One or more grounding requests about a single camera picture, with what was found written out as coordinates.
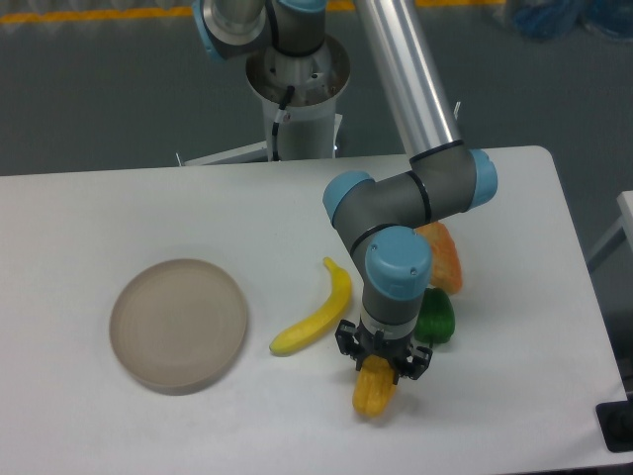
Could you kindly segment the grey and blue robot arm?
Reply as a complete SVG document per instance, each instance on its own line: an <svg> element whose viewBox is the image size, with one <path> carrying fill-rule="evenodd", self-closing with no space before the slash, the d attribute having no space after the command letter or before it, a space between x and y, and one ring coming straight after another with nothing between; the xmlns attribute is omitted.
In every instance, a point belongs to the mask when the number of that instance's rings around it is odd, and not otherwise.
<svg viewBox="0 0 633 475"><path fill-rule="evenodd" d="M465 147L410 1L355 5L378 65L409 170L376 180L335 177L322 202L362 281L358 324L342 322L339 350L362 364L385 359L396 378L417 379L432 352L413 343L431 249L418 228L488 203L497 171ZM262 103L272 162L334 154L335 103L348 83L343 46L325 30L322 1L197 1L192 11L207 54L246 57Z"/></svg>

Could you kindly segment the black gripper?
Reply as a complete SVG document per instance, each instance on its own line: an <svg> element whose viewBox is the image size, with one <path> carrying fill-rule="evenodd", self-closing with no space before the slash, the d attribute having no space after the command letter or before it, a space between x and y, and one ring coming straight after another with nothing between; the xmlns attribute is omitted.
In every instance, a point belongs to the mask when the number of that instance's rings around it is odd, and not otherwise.
<svg viewBox="0 0 633 475"><path fill-rule="evenodd" d="M355 362L356 371L361 371L367 357L381 357L394 371L394 384L402 378L417 380L430 365L432 348L413 345L411 338L411 332L400 338L387 338L381 332L370 333L362 324L356 326L347 320L341 320L335 331L339 352Z"/></svg>

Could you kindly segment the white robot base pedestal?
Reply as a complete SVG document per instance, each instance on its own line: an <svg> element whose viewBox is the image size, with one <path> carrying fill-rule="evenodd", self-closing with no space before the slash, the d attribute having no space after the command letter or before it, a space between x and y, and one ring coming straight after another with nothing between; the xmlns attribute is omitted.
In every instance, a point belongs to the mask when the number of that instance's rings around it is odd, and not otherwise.
<svg viewBox="0 0 633 475"><path fill-rule="evenodd" d="M371 39L401 141L410 155L459 139L425 44L404 33ZM337 101L349 83L349 57L332 37L305 57L270 47L250 55L246 78L262 106L265 139L188 160L190 166L331 158L342 117Z"/></svg>

